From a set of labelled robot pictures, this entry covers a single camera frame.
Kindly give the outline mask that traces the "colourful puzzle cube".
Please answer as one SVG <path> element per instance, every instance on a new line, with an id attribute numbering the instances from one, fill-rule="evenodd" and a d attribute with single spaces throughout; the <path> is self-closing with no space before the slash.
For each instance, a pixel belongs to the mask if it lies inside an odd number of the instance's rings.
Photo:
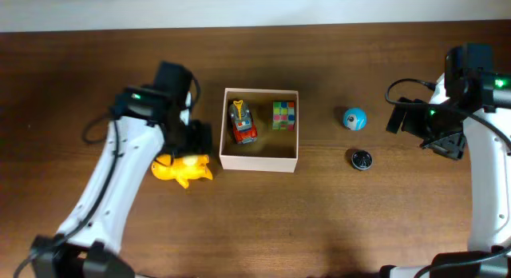
<path id="1" fill-rule="evenodd" d="M 294 101 L 274 101 L 272 103 L 272 129 L 293 131 L 296 124 L 296 104 Z"/>

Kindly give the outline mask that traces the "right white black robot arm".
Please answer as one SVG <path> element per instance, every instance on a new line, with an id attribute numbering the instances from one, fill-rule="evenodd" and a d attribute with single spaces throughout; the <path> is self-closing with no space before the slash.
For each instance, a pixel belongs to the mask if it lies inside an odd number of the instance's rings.
<path id="1" fill-rule="evenodd" d="M 491 46 L 451 49 L 444 74 L 427 83 L 429 101 L 401 97 L 387 131 L 422 139 L 421 148 L 452 160 L 469 153 L 472 222 L 465 252 L 437 254 L 426 266 L 380 268 L 381 277 L 510 275 L 510 76 L 493 69 Z"/>

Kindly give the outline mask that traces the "black round cap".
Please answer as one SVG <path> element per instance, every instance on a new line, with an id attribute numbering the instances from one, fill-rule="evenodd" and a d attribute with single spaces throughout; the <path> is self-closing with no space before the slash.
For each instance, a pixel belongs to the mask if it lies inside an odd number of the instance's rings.
<path id="1" fill-rule="evenodd" d="M 351 155 L 352 166 L 359 170 L 368 170 L 373 164 L 373 157 L 365 150 L 354 151 Z"/>

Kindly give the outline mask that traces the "orange rubber duck toy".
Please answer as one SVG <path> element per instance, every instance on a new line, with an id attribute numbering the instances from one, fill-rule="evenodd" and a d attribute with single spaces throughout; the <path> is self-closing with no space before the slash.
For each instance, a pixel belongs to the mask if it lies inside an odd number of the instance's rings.
<path id="1" fill-rule="evenodd" d="M 151 164 L 150 170 L 154 177 L 163 181 L 177 181 L 184 189 L 189 181 L 213 178 L 208 168 L 208 155 L 191 155 L 175 158 L 170 154 L 161 154 Z"/>

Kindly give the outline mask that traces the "blue white ball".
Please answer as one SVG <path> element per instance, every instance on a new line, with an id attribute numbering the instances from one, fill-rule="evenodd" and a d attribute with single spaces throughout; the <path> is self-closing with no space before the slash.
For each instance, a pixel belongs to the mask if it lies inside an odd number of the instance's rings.
<path id="1" fill-rule="evenodd" d="M 343 114 L 343 125 L 345 128 L 352 131 L 362 130 L 367 123 L 367 115 L 360 108 L 348 109 Z"/>

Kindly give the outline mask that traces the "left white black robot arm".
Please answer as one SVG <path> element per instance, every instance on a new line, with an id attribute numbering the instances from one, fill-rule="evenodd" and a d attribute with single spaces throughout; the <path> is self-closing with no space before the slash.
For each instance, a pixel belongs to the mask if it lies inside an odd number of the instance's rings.
<path id="1" fill-rule="evenodd" d="M 117 94 L 107 113 L 100 159 L 80 200 L 54 236 L 37 236 L 14 270 L 36 277 L 135 277 L 119 257 L 129 211 L 152 163 L 171 163 L 212 151 L 211 126 L 190 118 L 200 84 L 182 65 L 162 62 L 154 80 Z"/>

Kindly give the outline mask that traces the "red toy fire truck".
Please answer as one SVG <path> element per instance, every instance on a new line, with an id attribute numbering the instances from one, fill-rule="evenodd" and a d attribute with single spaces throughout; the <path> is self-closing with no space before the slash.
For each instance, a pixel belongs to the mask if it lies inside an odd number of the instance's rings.
<path id="1" fill-rule="evenodd" d="M 257 140 L 257 129 L 247 102 L 233 101 L 228 107 L 228 115 L 231 118 L 232 132 L 237 144 L 248 144 Z"/>

